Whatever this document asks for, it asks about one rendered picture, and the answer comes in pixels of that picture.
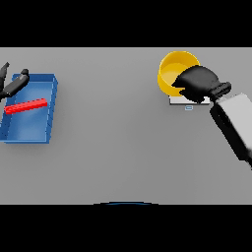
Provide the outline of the pale square measuring scale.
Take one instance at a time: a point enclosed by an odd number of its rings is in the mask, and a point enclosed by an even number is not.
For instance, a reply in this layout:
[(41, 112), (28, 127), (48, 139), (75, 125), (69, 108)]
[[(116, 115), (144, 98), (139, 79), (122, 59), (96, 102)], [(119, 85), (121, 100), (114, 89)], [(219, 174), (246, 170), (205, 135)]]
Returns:
[(209, 105), (210, 99), (205, 97), (205, 99), (201, 103), (197, 103), (196, 101), (192, 101), (185, 96), (171, 96), (169, 98), (170, 105), (182, 106), (186, 111), (191, 111), (195, 106), (205, 106)]

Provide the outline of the blue tray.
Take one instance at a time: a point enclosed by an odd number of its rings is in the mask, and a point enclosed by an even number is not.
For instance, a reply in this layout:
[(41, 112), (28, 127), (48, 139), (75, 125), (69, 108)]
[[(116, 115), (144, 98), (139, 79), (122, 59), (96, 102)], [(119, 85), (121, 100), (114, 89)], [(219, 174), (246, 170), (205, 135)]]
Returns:
[(29, 83), (6, 105), (45, 98), (47, 106), (14, 114), (2, 112), (0, 142), (6, 144), (48, 144), (51, 138), (53, 112), (58, 82), (54, 74), (30, 74)]

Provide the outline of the yellow bowl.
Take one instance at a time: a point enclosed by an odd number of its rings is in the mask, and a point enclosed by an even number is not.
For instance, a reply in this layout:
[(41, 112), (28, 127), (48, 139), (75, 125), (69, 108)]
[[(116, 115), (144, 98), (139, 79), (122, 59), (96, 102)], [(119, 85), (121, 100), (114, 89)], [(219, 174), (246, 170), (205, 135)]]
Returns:
[(196, 65), (200, 65), (199, 60), (188, 51), (171, 51), (167, 53), (158, 66), (158, 87), (166, 95), (180, 96), (179, 92), (182, 91), (182, 88), (176, 88), (172, 84), (183, 71)]

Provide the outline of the dark left robot hand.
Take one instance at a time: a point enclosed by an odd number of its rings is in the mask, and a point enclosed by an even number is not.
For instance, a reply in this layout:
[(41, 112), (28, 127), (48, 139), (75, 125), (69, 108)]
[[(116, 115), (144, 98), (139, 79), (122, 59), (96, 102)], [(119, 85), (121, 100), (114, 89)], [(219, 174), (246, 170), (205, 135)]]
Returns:
[(24, 69), (20, 76), (12, 81), (9, 85), (4, 86), (5, 79), (7, 77), (7, 69), (10, 66), (9, 62), (6, 62), (0, 68), (0, 100), (7, 97), (12, 97), (22, 88), (24, 88), (30, 81), (30, 74), (28, 69)]

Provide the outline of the dark right robot hand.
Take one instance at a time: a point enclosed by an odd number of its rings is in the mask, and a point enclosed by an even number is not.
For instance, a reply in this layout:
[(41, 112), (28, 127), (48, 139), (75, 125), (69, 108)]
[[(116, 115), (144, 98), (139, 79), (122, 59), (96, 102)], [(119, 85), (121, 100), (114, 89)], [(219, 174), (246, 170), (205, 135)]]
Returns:
[(205, 97), (216, 102), (231, 91), (230, 82), (222, 83), (212, 70), (204, 66), (186, 69), (177, 76), (172, 85), (181, 88), (179, 93), (196, 103), (202, 103)]

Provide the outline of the red beaker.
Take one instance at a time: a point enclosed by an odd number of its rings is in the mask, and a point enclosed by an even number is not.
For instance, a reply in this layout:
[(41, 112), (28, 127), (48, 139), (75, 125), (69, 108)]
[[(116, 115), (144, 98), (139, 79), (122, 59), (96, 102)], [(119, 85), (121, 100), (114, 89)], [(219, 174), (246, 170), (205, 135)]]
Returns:
[(4, 111), (6, 114), (15, 114), (37, 108), (47, 106), (47, 100), (45, 98), (28, 100), (26, 102), (20, 102), (16, 104), (6, 105)]

